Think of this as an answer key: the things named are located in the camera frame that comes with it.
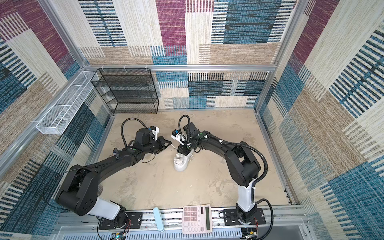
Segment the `white sneaker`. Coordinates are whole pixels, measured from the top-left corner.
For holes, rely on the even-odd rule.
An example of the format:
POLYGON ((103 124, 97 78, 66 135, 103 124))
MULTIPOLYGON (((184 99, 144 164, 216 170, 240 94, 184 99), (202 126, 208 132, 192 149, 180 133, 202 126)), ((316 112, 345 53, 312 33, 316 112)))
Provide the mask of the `white sneaker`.
POLYGON ((188 167, 188 163, 193 159, 193 153, 190 152, 188 155, 177 153, 174 157, 174 169, 177 172, 183 172, 188 167))

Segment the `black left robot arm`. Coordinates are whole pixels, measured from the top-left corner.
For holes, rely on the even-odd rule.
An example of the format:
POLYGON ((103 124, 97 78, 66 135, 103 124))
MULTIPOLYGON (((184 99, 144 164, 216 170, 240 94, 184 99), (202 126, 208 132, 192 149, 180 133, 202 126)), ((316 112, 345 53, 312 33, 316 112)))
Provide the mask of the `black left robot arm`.
POLYGON ((158 155, 172 144, 155 131, 139 129, 136 138, 121 150, 98 163, 70 168, 56 195, 56 203, 78 216, 98 217, 111 227, 121 229, 128 222, 126 208, 99 197, 99 185, 115 173, 134 166, 147 154, 158 155))

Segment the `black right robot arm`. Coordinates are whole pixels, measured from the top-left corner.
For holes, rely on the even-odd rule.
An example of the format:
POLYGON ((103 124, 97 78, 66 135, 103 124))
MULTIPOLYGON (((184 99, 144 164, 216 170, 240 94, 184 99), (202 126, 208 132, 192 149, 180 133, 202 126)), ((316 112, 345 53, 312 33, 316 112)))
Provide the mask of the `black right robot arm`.
POLYGON ((233 181, 238 185, 238 200, 236 210, 241 224, 250 224, 254 220, 257 210, 255 201, 255 185, 259 181, 261 165, 255 154, 262 161, 265 158, 259 151, 254 152, 253 147, 245 142, 232 143, 222 140, 210 132, 198 130, 193 123, 174 130, 172 137, 178 137, 182 132, 186 134, 180 140, 178 153, 187 156, 197 148, 207 150, 225 159, 233 181))

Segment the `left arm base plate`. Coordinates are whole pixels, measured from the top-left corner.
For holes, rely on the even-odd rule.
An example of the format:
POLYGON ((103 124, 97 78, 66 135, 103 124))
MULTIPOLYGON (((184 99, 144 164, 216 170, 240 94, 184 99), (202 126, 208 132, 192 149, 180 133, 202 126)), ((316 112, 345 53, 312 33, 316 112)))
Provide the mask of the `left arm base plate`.
POLYGON ((123 223, 116 224, 112 220, 101 218, 98 230, 128 230, 139 229, 142 224, 143 212, 126 212, 123 223))

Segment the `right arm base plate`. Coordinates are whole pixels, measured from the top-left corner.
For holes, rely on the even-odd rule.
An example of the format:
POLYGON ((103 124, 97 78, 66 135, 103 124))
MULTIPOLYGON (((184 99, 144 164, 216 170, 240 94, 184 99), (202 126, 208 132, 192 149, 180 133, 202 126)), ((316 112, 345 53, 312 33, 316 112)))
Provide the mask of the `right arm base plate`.
POLYGON ((255 225, 256 223, 259 225, 266 224, 266 218, 261 208, 248 212, 246 217, 246 220, 241 220, 240 214, 236 209, 224 209, 221 216, 225 226, 255 225))

